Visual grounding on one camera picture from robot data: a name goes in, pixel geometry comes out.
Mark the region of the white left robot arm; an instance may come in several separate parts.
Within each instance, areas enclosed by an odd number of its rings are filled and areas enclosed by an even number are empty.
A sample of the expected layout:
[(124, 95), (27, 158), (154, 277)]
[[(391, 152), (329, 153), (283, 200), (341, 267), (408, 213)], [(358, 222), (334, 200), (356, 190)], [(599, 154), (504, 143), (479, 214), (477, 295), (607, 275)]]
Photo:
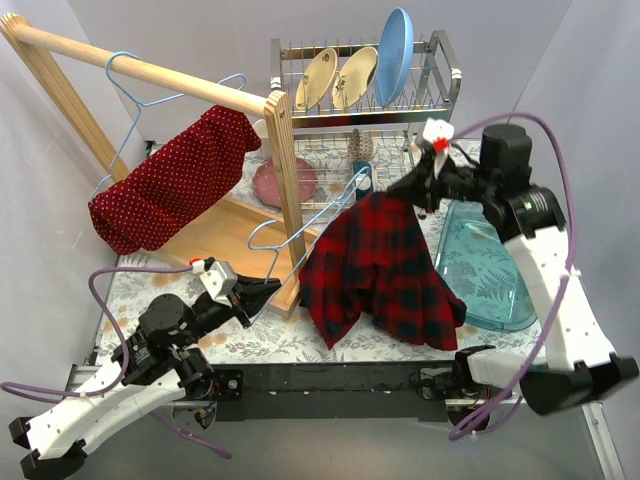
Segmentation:
[(281, 283), (231, 276), (215, 284), (217, 297), (203, 292), (192, 305), (172, 293), (154, 298), (136, 330), (83, 384), (43, 414), (10, 423), (13, 442), (27, 451), (25, 478), (68, 478), (105, 440), (175, 400), (203, 403), (196, 420), (207, 427), (219, 401), (241, 398), (243, 373), (216, 372), (197, 343), (229, 320), (250, 327)]

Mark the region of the red plaid garment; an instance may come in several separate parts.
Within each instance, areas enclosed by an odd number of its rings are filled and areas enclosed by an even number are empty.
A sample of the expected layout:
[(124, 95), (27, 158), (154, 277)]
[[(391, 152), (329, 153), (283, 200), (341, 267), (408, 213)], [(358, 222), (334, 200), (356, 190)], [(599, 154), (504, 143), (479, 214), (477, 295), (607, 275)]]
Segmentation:
[(367, 195), (325, 228), (299, 285), (328, 348), (364, 314), (400, 341), (458, 348), (466, 305), (435, 270), (412, 205), (384, 192)]

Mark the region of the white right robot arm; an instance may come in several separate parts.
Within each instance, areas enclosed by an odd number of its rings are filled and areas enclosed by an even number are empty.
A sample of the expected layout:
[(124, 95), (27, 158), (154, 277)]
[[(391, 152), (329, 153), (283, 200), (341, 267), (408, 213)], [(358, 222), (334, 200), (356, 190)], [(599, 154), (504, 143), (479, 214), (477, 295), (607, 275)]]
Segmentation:
[(518, 356), (491, 346), (456, 354), (454, 389), (475, 397), (487, 386), (519, 393), (539, 415), (604, 399), (639, 376), (632, 357), (621, 357), (602, 332), (573, 266), (575, 243), (556, 196), (531, 182), (532, 140), (514, 124), (482, 132), (474, 167), (450, 158), (454, 128), (427, 119), (415, 138), (418, 165), (388, 192), (419, 207), (442, 199), (482, 205), (486, 220), (515, 261), (542, 328), (534, 354)]

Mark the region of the red polka dot skirt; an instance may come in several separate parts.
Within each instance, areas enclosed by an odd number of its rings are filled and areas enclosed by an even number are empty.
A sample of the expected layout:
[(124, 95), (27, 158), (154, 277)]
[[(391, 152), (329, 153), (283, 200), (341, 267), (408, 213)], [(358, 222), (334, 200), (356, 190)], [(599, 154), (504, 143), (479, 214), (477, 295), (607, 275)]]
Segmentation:
[(94, 229), (114, 252), (156, 251), (243, 176), (261, 147), (247, 116), (211, 107), (186, 130), (89, 203)]

